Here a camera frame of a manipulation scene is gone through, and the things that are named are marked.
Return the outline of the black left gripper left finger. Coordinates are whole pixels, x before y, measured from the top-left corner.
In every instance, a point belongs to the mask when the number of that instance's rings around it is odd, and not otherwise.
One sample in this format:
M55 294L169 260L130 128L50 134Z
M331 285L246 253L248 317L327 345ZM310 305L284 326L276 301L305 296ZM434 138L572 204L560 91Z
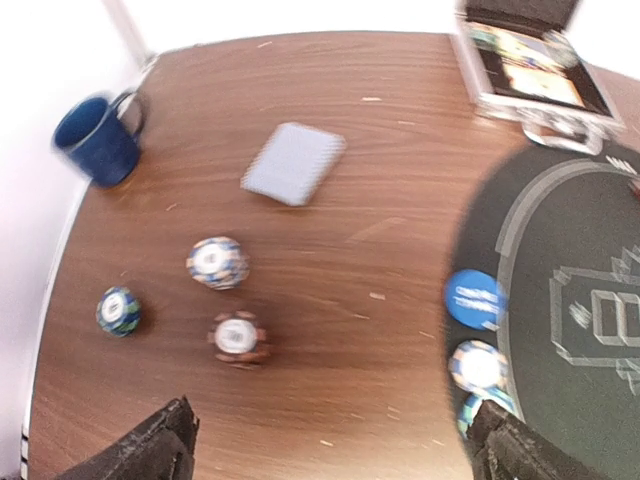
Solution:
M174 398L117 442L57 477L87 479L193 478L199 419L188 399Z

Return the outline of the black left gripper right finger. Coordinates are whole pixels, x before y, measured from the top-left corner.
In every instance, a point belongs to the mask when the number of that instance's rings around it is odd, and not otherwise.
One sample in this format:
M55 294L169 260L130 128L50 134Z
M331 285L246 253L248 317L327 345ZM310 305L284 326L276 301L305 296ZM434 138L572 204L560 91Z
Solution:
M492 400L481 404L467 430L467 438L475 480L600 477Z

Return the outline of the orange 100 chip stack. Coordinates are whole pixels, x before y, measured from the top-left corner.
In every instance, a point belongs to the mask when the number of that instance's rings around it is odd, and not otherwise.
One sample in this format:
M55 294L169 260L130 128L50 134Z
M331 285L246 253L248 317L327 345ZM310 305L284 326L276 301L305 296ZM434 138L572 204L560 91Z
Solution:
M266 329L255 314L246 310L216 316L207 333L207 343L214 349L216 359L241 369L260 366L271 353Z

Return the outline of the green 50 chip stack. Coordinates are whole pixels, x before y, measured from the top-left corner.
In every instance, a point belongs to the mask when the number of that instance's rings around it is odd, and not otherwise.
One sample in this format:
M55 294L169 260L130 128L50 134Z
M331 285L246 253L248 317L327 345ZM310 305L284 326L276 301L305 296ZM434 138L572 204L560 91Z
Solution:
M108 289L96 308L96 321L101 329L111 335L124 337L138 326L141 309L132 292L123 286Z

